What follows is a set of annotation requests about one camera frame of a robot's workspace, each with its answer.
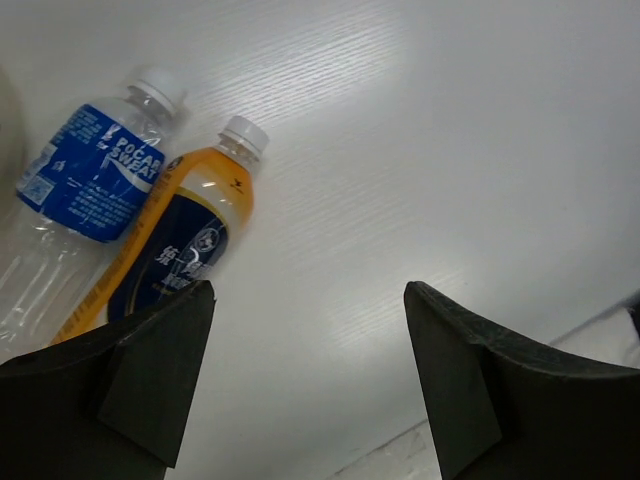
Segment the small blue label bottle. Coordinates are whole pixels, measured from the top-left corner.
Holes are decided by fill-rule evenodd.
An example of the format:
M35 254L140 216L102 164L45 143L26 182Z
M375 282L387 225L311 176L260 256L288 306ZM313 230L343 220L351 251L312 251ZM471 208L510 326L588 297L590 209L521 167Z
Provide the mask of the small blue label bottle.
M47 346L101 272L166 163L186 89L160 67L89 101L15 186L1 218L1 359Z

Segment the orange bottle dark label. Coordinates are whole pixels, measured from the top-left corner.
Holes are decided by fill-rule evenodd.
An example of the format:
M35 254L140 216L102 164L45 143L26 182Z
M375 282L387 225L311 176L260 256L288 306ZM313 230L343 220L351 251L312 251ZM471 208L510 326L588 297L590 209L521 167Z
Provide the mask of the orange bottle dark label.
M254 209L268 135L232 117L219 141L173 160L116 259L54 336L61 343L151 307L205 278Z

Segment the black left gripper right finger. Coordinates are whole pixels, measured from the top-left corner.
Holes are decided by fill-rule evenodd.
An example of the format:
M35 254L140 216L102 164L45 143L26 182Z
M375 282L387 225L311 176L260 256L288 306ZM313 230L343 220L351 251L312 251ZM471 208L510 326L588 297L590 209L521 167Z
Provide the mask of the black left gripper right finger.
M409 283L407 325L445 479L635 479L639 372L534 341Z

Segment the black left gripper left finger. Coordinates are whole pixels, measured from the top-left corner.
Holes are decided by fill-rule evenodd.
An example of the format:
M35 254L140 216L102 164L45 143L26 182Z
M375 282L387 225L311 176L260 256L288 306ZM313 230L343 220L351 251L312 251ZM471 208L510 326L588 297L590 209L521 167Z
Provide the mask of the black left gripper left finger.
M158 304L1 366L4 479L162 479L177 464L216 298Z

